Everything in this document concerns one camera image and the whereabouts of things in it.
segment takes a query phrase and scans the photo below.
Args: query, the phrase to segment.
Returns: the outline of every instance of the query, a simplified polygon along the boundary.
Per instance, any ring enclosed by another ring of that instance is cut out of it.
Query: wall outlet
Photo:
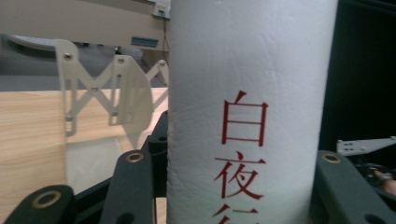
[[[161,3],[156,3],[154,6],[154,10],[152,11],[152,14],[154,16],[171,19],[171,6]]]

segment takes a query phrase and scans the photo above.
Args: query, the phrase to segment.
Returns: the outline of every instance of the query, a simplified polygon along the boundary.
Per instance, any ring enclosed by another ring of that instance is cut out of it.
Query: hole
[[[117,218],[117,224],[131,224],[134,223],[134,215],[125,213]]]
[[[117,117],[111,117],[111,124],[117,124]]]
[[[384,220],[382,220],[380,217],[376,217],[371,214],[367,214],[364,216],[364,219],[370,224],[387,224]]]
[[[98,92],[99,91],[99,87],[91,87],[91,92]]]
[[[331,163],[340,163],[341,162],[341,160],[338,157],[336,157],[332,154],[324,154],[324,155],[322,155],[322,159],[327,162],[331,162]]]
[[[71,121],[67,121],[65,124],[65,128],[68,133],[73,132],[73,123]]]
[[[72,109],[73,95],[72,95],[72,80],[66,79],[64,81],[64,93],[66,100],[66,111],[69,112]]]
[[[143,160],[143,158],[145,158],[145,157],[143,156],[142,153],[140,153],[140,152],[134,152],[134,153],[129,154],[129,155],[126,157],[126,160],[127,160],[128,162],[138,162],[138,161]]]
[[[32,202],[32,206],[33,208],[46,208],[58,202],[60,198],[61,198],[61,192],[56,190],[51,190],[35,197],[35,199]]]

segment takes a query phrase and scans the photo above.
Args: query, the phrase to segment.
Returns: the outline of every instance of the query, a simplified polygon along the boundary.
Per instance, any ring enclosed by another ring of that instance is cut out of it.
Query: machine part
[[[147,129],[152,111],[167,97],[166,91],[153,105],[149,84],[159,74],[168,84],[169,70],[166,62],[157,62],[145,74],[132,57],[116,55],[113,63],[93,80],[78,61],[78,49],[72,42],[57,40],[56,52],[64,93],[66,136],[72,136],[77,132],[78,113],[93,97],[107,111],[108,125],[123,125],[131,143],[135,145],[135,136]],[[110,100],[101,91],[108,81],[111,81]],[[88,91],[78,99],[79,82]]]
[[[111,178],[76,195],[76,210],[78,215],[74,223],[92,224],[99,222],[110,181]]]
[[[325,157],[335,157],[338,163]],[[395,224],[396,216],[345,157],[330,151],[318,152],[315,190],[330,224]]]
[[[111,178],[99,223],[155,223],[152,186],[149,152],[133,150],[122,154]]]
[[[377,188],[381,188],[385,180],[396,179],[396,171],[380,164],[358,163],[355,167],[370,185]]]
[[[396,195],[388,193],[379,188],[373,188],[374,191],[381,197],[385,204],[396,213]]]
[[[357,140],[357,141],[342,141],[338,140],[337,153],[343,156],[356,156],[377,151],[384,147],[390,147],[396,144],[396,137],[371,139],[371,140]]]
[[[70,187],[48,186],[23,199],[5,223],[72,223],[77,215],[75,205]]]
[[[157,125],[148,138],[148,151],[152,159],[152,171],[154,174],[155,197],[166,197],[166,181],[168,165],[168,112],[161,114]]]

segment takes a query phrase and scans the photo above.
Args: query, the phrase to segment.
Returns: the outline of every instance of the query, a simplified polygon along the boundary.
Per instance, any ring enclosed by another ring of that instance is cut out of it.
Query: wooden surface
[[[154,100],[165,90],[152,89]],[[65,138],[61,97],[59,91],[0,92],[0,223],[33,191],[65,184],[66,143],[116,137],[122,150],[132,149],[121,126],[107,126],[106,111],[96,100],[78,115],[77,134]],[[139,146],[166,109],[167,100],[155,109]],[[165,199],[157,200],[157,218],[165,223]]]

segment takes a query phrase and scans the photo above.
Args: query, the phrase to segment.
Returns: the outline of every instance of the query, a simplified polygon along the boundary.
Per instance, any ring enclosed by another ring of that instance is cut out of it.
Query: gray floor
[[[55,52],[29,49],[11,42],[2,35],[3,50],[0,52],[0,91],[57,91],[60,89]],[[89,45],[76,43],[80,62],[93,76],[99,76],[112,61],[114,46]],[[122,54],[132,56],[147,72],[149,68],[142,61],[140,49],[123,48]],[[164,87],[154,78],[152,87]]]

